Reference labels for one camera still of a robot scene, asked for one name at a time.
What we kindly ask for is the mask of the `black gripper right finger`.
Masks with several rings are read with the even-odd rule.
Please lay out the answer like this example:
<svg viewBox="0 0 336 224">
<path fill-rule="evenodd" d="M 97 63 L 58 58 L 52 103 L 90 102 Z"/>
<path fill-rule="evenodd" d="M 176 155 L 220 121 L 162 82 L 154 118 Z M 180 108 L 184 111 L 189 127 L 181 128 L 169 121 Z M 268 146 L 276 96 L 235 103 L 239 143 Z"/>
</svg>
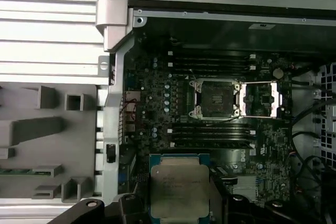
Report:
<svg viewBox="0 0 336 224">
<path fill-rule="evenodd" d="M 242 195 L 225 195 L 210 211 L 210 223 L 330 223 L 331 217 L 316 217 L 289 201 L 271 200 L 263 207 Z"/>
</svg>

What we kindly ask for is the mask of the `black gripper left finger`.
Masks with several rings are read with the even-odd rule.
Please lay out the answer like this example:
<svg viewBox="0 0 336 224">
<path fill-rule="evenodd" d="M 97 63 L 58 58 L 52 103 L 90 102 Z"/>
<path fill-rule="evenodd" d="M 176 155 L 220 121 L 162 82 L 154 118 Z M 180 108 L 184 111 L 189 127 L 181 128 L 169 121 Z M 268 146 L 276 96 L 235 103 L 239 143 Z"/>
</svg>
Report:
<svg viewBox="0 0 336 224">
<path fill-rule="evenodd" d="M 119 196 L 118 201 L 107 206 L 98 199 L 82 200 L 54 218 L 51 223 L 150 223 L 150 217 L 139 196 L 124 194 Z"/>
</svg>

